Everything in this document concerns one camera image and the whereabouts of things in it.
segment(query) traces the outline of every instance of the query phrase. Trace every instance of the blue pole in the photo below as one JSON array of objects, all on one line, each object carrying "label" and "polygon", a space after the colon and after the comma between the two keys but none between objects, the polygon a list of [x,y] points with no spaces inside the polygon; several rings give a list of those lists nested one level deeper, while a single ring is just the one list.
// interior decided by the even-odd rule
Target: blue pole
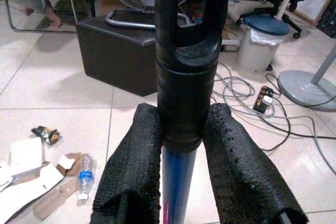
[{"label": "blue pole", "polygon": [[163,224],[183,224],[196,150],[173,152],[162,147]]}]

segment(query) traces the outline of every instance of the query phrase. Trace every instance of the white tile floor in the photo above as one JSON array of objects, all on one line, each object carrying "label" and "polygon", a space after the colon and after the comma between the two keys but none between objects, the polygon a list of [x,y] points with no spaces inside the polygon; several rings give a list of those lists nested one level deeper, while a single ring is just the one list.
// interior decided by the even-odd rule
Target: white tile floor
[{"label": "white tile floor", "polygon": [[[83,70],[76,35],[19,34],[7,24],[4,6],[0,2],[0,162],[7,162],[13,141],[31,136],[30,129],[45,125],[56,127],[62,140],[53,147],[45,146],[45,160],[54,164],[62,154],[90,153],[97,161],[96,180],[90,200],[85,206],[76,205],[75,195],[45,219],[44,223],[89,223],[91,207],[98,182],[109,158],[131,125],[135,108],[146,102],[156,105],[156,94],[139,97],[87,77]],[[14,12],[16,24],[24,22],[20,12]],[[279,48],[273,61],[273,73],[287,69],[316,71],[335,40],[315,28],[301,23],[302,38],[288,38]],[[221,54],[234,75],[247,79],[256,90],[267,84],[263,75],[247,74],[235,65],[235,53]],[[336,84],[336,65],[326,77]],[[225,75],[225,69],[218,67]],[[219,83],[215,89],[220,90]],[[252,105],[255,97],[249,98]],[[317,112],[282,98],[289,115],[310,115],[320,135],[336,136],[335,113]],[[244,125],[260,147],[270,147],[284,134],[260,124],[255,118],[233,114]],[[273,120],[286,127],[285,122]],[[292,123],[293,130],[311,133],[308,120]],[[321,147],[336,167],[336,142],[321,140]],[[336,223],[336,177],[328,170],[313,141],[291,137],[281,148],[269,155],[303,210],[310,223]],[[10,223],[39,223],[28,206]],[[200,146],[192,179],[190,200],[185,223],[217,222],[215,200],[203,145]]]}]

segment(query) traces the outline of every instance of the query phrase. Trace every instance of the chair wheel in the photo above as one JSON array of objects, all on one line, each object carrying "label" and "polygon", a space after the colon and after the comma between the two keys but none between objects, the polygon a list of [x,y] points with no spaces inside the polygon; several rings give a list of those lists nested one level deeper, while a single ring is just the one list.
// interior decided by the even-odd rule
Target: chair wheel
[{"label": "chair wheel", "polygon": [[300,38],[301,37],[301,33],[294,33],[293,34],[293,38],[294,39],[298,39],[298,38]]}]

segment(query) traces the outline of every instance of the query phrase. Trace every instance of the trash can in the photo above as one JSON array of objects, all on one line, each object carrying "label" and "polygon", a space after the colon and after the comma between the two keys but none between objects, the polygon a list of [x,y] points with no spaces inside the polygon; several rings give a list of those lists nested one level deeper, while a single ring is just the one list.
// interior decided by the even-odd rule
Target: trash can
[{"label": "trash can", "polygon": [[240,43],[237,65],[247,72],[263,72],[289,33],[289,28],[283,21],[265,15],[245,17],[244,23],[247,31]]}]

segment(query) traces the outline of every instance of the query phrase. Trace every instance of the bare foot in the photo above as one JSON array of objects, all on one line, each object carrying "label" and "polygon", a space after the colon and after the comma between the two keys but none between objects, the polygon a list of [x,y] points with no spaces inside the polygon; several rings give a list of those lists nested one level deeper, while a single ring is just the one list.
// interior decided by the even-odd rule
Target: bare foot
[{"label": "bare foot", "polygon": [[34,12],[33,9],[28,8],[28,7],[25,7],[25,13],[26,13],[26,16],[30,16],[33,12]]},{"label": "bare foot", "polygon": [[46,16],[50,20],[49,28],[51,30],[57,30],[62,25],[62,20],[54,13],[53,9],[50,9]]}]

